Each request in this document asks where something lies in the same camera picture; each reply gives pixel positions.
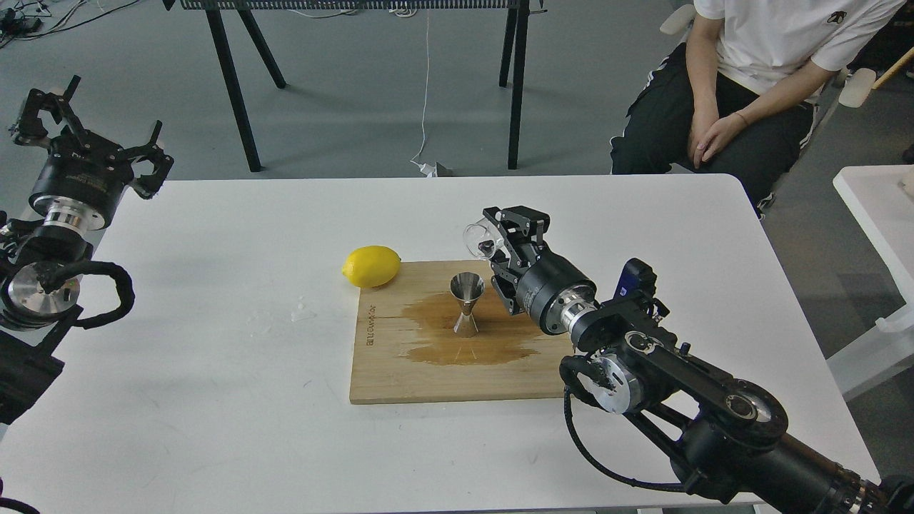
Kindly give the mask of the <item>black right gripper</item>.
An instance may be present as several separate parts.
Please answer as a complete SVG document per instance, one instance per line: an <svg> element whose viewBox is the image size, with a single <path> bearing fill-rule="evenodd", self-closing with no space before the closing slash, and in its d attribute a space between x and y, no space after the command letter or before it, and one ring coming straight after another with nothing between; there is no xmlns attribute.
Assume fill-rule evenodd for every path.
<svg viewBox="0 0 914 514"><path fill-rule="evenodd" d="M527 313L544 333L558 335L597 309L594 282L545 243L548 214L523 206L489 207L483 217L505 229L506 247L516 243L510 257L496 251L489 259L493 289L510 316Z"/></svg>

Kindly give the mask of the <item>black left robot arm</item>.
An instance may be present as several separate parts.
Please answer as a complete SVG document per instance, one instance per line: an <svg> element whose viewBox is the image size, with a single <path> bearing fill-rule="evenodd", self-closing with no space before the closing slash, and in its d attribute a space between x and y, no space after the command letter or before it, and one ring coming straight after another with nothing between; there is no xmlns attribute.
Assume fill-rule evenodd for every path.
<svg viewBox="0 0 914 514"><path fill-rule="evenodd" d="M126 148L82 126L71 108L81 79L63 92L33 89L11 127L14 143L48 152L29 196L38 219L2 216L1 419L19 419L61 374L53 353L69 329L91 329L133 309L133 280L110 261L95 261L89 231L104 230L125 188L144 199L159 192L173 159L158 144L157 121L147 143ZM82 276L114 281L119 305L82 318Z"/></svg>

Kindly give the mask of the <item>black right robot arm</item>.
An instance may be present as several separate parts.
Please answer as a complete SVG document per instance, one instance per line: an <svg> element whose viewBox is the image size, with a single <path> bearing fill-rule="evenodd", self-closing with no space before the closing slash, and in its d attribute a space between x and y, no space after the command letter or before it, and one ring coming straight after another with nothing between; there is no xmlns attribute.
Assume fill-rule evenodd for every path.
<svg viewBox="0 0 914 514"><path fill-rule="evenodd" d="M861 478L787 432L779 400L690 353L661 326L656 274L624 264L614 295L597 288L544 240L551 224L528 207L483 211L463 240L488 261L491 284L510 315L527 313L548 335L568 334L575 352L559 363L567 430L597 471L634 488L699 495L727 504L752 493L781 513L910 513L912 478ZM611 471L586 449L572 400L620 414L670 460L676 482L651 483Z"/></svg>

